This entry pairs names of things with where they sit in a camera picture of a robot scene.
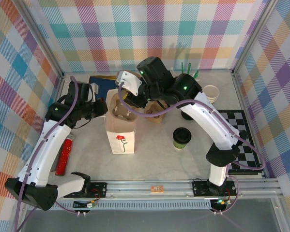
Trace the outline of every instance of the small label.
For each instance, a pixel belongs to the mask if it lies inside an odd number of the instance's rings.
[[[164,187],[162,185],[159,185],[159,186],[151,186],[150,191],[152,193],[164,192]]]

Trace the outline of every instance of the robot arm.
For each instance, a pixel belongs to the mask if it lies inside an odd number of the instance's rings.
[[[67,95],[61,97],[48,108],[41,136],[26,165],[19,172],[17,178],[8,178],[5,183],[7,190],[18,199],[20,187],[27,174],[27,168],[31,158],[40,143],[44,141],[33,161],[28,179],[24,183],[25,189],[22,198],[23,202],[37,206],[43,210],[48,210],[57,198],[72,192],[85,192],[86,185],[90,183],[90,177],[81,173],[72,173],[60,177],[58,182],[52,184],[48,182],[51,166],[65,138],[69,135],[76,123],[82,118],[91,120],[107,112],[107,105],[103,99],[95,100],[94,92],[96,85],[91,86],[90,84],[81,82],[77,82],[77,85],[79,90],[78,97],[70,115],[51,132],[47,139],[44,138],[71,108],[75,98],[75,84],[73,82],[69,85]]]
[[[127,71],[121,71],[116,80],[118,85],[123,83],[122,87],[130,92],[124,99],[129,105],[145,108],[148,101],[157,100],[164,100],[169,105],[189,99],[199,102],[184,103],[177,108],[191,116],[212,138],[214,143],[206,155],[211,163],[209,185],[214,191],[219,191],[226,181],[227,165],[239,155],[238,145],[241,142],[233,135],[246,139],[246,132],[239,132],[220,115],[190,75],[182,73],[174,78],[157,57],[145,59],[137,69],[142,75],[142,82]]]

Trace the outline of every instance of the white table surface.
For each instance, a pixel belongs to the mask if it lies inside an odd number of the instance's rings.
[[[75,78],[88,82],[89,76]],[[219,98],[213,104],[216,109],[241,109],[229,72],[204,71],[199,79],[202,87],[219,88]],[[62,95],[67,93],[68,84],[69,76]],[[173,146],[172,134],[178,127],[186,127],[192,133],[192,140],[181,150]],[[90,175],[91,180],[193,179],[209,175],[210,164],[205,155],[213,142],[195,121],[184,120],[179,109],[167,113],[161,124],[143,117],[137,119],[135,154],[112,154],[103,117],[93,119],[72,134],[75,140],[66,173],[82,172]]]

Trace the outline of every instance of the paper cup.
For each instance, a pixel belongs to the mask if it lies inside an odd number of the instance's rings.
[[[208,98],[210,103],[214,103],[219,96],[219,89],[216,86],[205,86],[203,88],[203,92],[205,93],[206,97]]]

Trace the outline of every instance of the red rose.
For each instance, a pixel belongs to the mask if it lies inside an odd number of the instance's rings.
[[[124,136],[121,136],[121,135],[117,135],[116,139],[122,140],[122,139],[125,139],[125,137]]]

